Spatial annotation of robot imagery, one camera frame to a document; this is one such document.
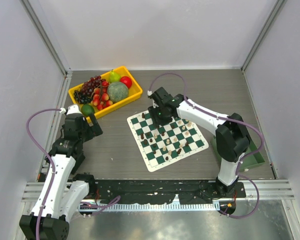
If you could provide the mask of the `green white chess board mat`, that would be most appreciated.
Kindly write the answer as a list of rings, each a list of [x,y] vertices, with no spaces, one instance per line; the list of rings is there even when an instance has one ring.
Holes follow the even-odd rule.
[[[197,125],[187,119],[173,118],[172,122],[155,128],[146,110],[128,117],[127,123],[149,172],[165,168],[209,147]],[[144,140],[148,141],[148,145],[144,145]]]

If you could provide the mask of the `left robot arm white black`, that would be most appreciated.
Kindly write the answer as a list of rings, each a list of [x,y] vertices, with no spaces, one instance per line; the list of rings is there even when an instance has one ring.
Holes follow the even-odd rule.
[[[50,168],[40,196],[29,215],[22,215],[19,226],[28,240],[65,240],[70,221],[81,200],[92,199],[97,185],[91,174],[76,174],[65,192],[68,178],[85,159],[83,144],[103,134],[96,118],[92,124],[81,113],[68,113],[60,137],[48,153]]]

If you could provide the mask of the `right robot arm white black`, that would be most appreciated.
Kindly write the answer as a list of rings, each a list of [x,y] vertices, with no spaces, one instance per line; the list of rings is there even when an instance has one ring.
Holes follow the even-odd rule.
[[[221,157],[215,188],[222,197],[232,194],[239,179],[239,161],[252,140],[247,127],[242,124],[242,117],[237,113],[226,115],[214,112],[182,94],[172,96],[163,87],[154,92],[149,90],[147,96],[152,100],[148,112],[156,128],[180,118],[189,120],[213,134],[217,152]]]

